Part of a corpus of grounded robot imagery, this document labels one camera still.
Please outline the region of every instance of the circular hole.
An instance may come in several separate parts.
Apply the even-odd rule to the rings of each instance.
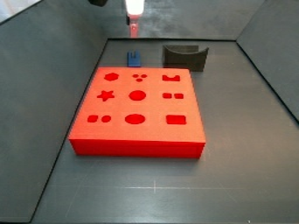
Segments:
[[[146,92],[142,90],[137,90],[130,94],[130,99],[133,101],[142,101],[145,98],[146,98]]]
[[[133,114],[126,117],[126,122],[131,124],[141,124],[146,121],[146,117],[139,114]]]
[[[103,117],[102,117],[102,122],[103,123],[108,123],[111,121],[111,116],[110,115],[104,115]]]

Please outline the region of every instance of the table surface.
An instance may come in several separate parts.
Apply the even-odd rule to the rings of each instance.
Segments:
[[[299,131],[235,42],[110,40],[102,67],[162,67],[163,45],[210,48],[193,73],[207,145],[201,160],[78,157],[68,140],[34,223],[298,222]]]

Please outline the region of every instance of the blue block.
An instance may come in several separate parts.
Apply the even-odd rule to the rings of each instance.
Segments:
[[[127,66],[128,67],[141,67],[142,66],[142,59],[139,52],[128,52],[127,53]]]

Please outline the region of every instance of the gray wall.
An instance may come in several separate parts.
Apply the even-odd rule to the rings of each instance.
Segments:
[[[0,221],[27,222],[107,38],[88,1],[42,1],[0,26]]]
[[[235,40],[265,0],[146,0],[141,38]],[[98,8],[106,33],[127,38],[124,0]]]
[[[238,43],[299,120],[299,1],[267,0]]]

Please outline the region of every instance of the red foam block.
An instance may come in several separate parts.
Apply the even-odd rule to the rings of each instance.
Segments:
[[[206,136],[190,71],[102,67],[70,142],[79,155],[199,158]]]

